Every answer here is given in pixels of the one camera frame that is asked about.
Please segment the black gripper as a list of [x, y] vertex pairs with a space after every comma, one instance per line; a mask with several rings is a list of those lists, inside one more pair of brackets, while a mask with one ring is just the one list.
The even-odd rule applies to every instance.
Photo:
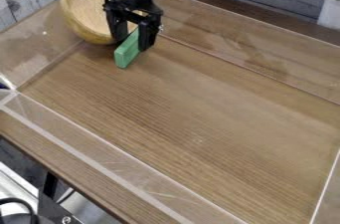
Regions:
[[129, 23], [139, 25], [139, 49], [146, 51], [157, 42], [159, 24], [165, 14], [155, 0], [106, 0], [105, 11], [113, 36], [123, 42], [129, 35]]

